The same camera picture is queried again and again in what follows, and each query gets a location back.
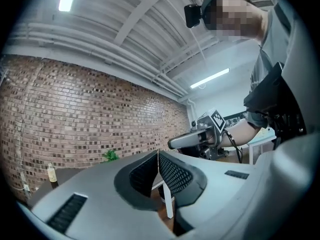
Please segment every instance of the black vent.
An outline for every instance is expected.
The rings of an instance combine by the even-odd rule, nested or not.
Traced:
[[[228,170],[224,174],[232,176],[232,177],[244,179],[244,180],[246,180],[249,176],[248,173],[238,172],[238,171],[234,171],[234,170]]]
[[[157,174],[158,156],[153,155],[130,172],[130,184],[136,191],[149,198]]]
[[[73,194],[47,223],[50,227],[64,234],[88,198]]]
[[[257,1],[257,2],[254,2],[253,4],[258,8],[274,6],[274,3],[271,0]]]

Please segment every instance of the white pipe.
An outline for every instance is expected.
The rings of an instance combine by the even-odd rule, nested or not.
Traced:
[[[42,28],[42,29],[62,31],[62,32],[68,33],[70,35],[75,35],[76,34],[76,35],[79,35],[82,38],[88,38],[88,39],[93,40],[95,42],[98,42],[98,43],[100,43],[102,45],[106,45],[107,47],[115,49],[118,52],[127,55],[128,57],[131,57],[132,60],[134,60],[135,62],[140,62],[140,64],[143,64],[145,67],[147,67],[148,69],[154,71],[155,73],[160,73],[160,71],[158,69],[156,69],[155,67],[153,67],[149,63],[145,62],[143,59],[139,58],[138,56],[136,56],[136,55],[132,54],[131,52],[129,52],[129,51],[117,46],[114,43],[111,43],[109,41],[103,40],[103,39],[101,39],[99,37],[96,37],[96,36],[94,36],[92,34],[84,33],[82,31],[70,29],[70,28],[63,27],[63,26],[49,25],[49,24],[43,24],[43,23],[28,23],[28,26],[32,27],[32,28]],[[182,88],[180,85],[178,85],[177,83],[175,83],[172,80],[171,84],[173,84],[173,83],[184,94],[188,94],[188,92],[184,88]]]
[[[36,36],[36,37],[43,37],[43,38],[50,38],[50,39],[56,39],[56,40],[60,40],[60,41],[65,41],[65,42],[68,42],[68,43],[71,43],[71,44],[76,44],[76,45],[80,45],[80,46],[83,46],[83,47],[86,47],[92,51],[97,51],[97,52],[100,52],[102,54],[105,54],[107,56],[110,56],[114,59],[117,59],[119,61],[122,61],[126,64],[128,64],[129,66],[132,66],[138,70],[140,70],[141,72],[145,73],[146,75],[149,75],[151,78],[153,78],[155,75],[151,72],[149,72],[148,70],[144,69],[143,67],[139,66],[139,65],[136,65],[134,64],[133,62],[119,56],[119,55],[116,55],[110,51],[107,51],[105,49],[102,49],[102,48],[99,48],[93,44],[90,44],[90,43],[87,43],[87,42],[83,42],[81,40],[76,40],[76,39],[73,39],[73,38],[70,38],[70,37],[65,37],[65,36],[60,36],[60,35],[55,35],[55,34],[48,34],[48,33],[42,33],[42,32],[36,32],[36,31],[30,31],[29,32],[29,35],[30,36]],[[170,83],[166,82],[165,80],[159,78],[158,79],[159,82],[163,83],[164,85],[167,85],[168,87],[170,87],[171,89],[173,89],[174,91],[178,92],[179,94],[182,94],[184,95],[184,93],[175,88],[174,86],[172,86]]]
[[[188,98],[188,102],[192,103],[194,106],[196,106],[196,103]]]
[[[90,23],[91,25],[95,25],[95,26],[98,26],[99,28],[102,28],[103,30],[106,30],[106,31],[109,31],[109,32],[112,32],[112,33],[114,33],[114,34],[117,34],[118,32],[116,31],[116,30],[114,30],[113,28],[111,28],[111,27],[109,27],[109,26],[107,26],[107,25],[104,25],[103,23],[100,23],[100,22],[97,22],[97,21],[94,21],[93,19],[91,19],[91,18],[88,18],[88,17],[83,17],[83,16],[80,16],[80,15],[78,15],[78,14],[76,14],[76,13],[64,13],[64,15],[63,15],[64,17],[73,17],[73,18],[76,18],[76,19],[80,19],[81,21],[83,21],[83,22],[86,22],[86,23]],[[25,24],[24,23],[17,23],[15,26],[14,26],[14,32],[18,32],[18,31],[16,31],[16,28],[26,28],[25,27]],[[88,27],[84,27],[84,26],[82,26],[81,27],[81,29],[82,29],[82,31],[92,31],[92,29],[91,28],[88,28]],[[152,52],[150,52],[148,49],[146,49],[145,47],[142,47],[134,38],[129,38],[128,37],[128,41],[131,43],[131,44],[133,44],[133,45],[135,45],[135,46],[138,46],[139,48],[141,48],[142,50],[144,50],[147,54],[149,54],[150,56],[152,56],[152,57],[154,57],[154,58],[156,58],[157,60],[160,60],[159,59],[159,57],[157,57],[157,56],[155,56]],[[148,61],[149,59],[148,58],[146,58],[146,62],[147,63],[153,63],[154,64],[154,62],[152,62],[152,61]]]
[[[171,83],[173,86],[176,86],[177,88],[180,87],[179,84],[177,84],[175,81],[173,81],[173,80],[172,80],[170,77],[168,77],[167,75],[161,74],[161,76],[162,76],[165,80],[167,80],[169,83]]]
[[[9,39],[13,39],[13,40],[26,40],[27,38],[26,37],[9,37]],[[92,55],[92,56],[95,56],[95,57],[98,57],[98,58],[101,58],[103,60],[107,60],[108,58],[104,57],[104,56],[101,56],[100,54],[98,53],[95,53],[95,52],[92,52],[92,50],[86,50],[86,49],[82,49],[78,46],[73,46],[73,45],[69,45],[67,43],[63,43],[63,42],[57,42],[57,41],[53,41],[53,40],[47,40],[47,39],[43,39],[43,38],[36,38],[36,37],[29,37],[28,40],[33,40],[33,41],[38,41],[38,42],[44,42],[44,43],[48,43],[48,44],[54,44],[54,45],[58,45],[58,46],[63,46],[63,47],[67,47],[67,48],[71,48],[71,49],[74,49],[74,50],[78,50],[78,51],[81,51],[81,52],[84,52],[86,54],[89,54],[89,55]],[[134,69],[132,69],[131,67],[123,64],[123,63],[120,63],[116,60],[113,61],[113,63],[129,70],[129,71],[132,71],[133,73],[135,74],[138,74],[148,80],[151,80],[151,78],[147,77],[146,75],[143,75],[142,73],[140,73],[139,71],[136,71]],[[157,82],[156,83],[157,85],[159,85],[160,87],[162,87],[163,89],[166,89],[167,91],[173,93],[174,95],[177,95],[179,97],[182,97],[181,94],[179,93],[176,93],[174,92],[173,90],[165,87],[163,84]]]

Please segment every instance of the green plant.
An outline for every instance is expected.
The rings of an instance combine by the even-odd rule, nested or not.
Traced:
[[[113,149],[108,150],[102,155],[107,161],[104,161],[104,163],[109,163],[114,160],[118,160],[119,156],[116,154],[116,152]]]

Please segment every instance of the ceiling beam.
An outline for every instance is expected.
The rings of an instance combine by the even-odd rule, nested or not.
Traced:
[[[151,16],[152,18],[154,18],[156,20],[156,23],[159,26],[161,26],[161,23],[162,23],[162,24],[166,25],[166,27],[168,27],[172,31],[172,34],[174,34],[175,36],[173,36],[171,33],[169,33],[169,34],[171,34],[171,38],[177,43],[178,46],[186,43],[184,38],[179,33],[179,31],[174,28],[174,26],[171,24],[171,22],[168,21],[168,19],[157,8],[151,7],[150,12],[148,12],[148,13],[150,13],[149,16]]]
[[[137,22],[145,15],[145,13],[153,7],[159,0],[143,0],[130,14],[122,25],[120,31],[114,39],[116,45],[121,45],[126,39],[130,31],[134,28]]]
[[[113,3],[128,12],[133,12],[135,10],[134,6],[132,6],[131,4],[127,3],[124,0],[107,0],[107,1],[108,1],[108,3]],[[165,29],[163,27],[161,27],[158,23],[156,23],[152,17],[150,17],[150,16],[143,17],[142,21],[144,21],[146,24],[148,24],[150,27],[152,27],[156,32],[158,32],[160,34],[160,36],[164,37],[165,41],[168,42],[168,44],[170,44],[170,46],[172,48],[174,48],[174,49],[179,48],[178,44],[175,42],[175,40],[172,38],[172,36],[170,36],[169,33],[167,31],[165,31]]]

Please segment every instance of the red brick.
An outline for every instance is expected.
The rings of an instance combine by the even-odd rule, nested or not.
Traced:
[[[110,149],[119,157],[168,150],[169,138],[189,130],[184,105],[114,76],[16,55],[7,55],[2,67],[11,83],[0,87],[1,158],[15,188],[23,188],[20,171],[33,193],[48,178],[49,162],[87,168],[105,160]],[[23,191],[12,191],[27,200]]]

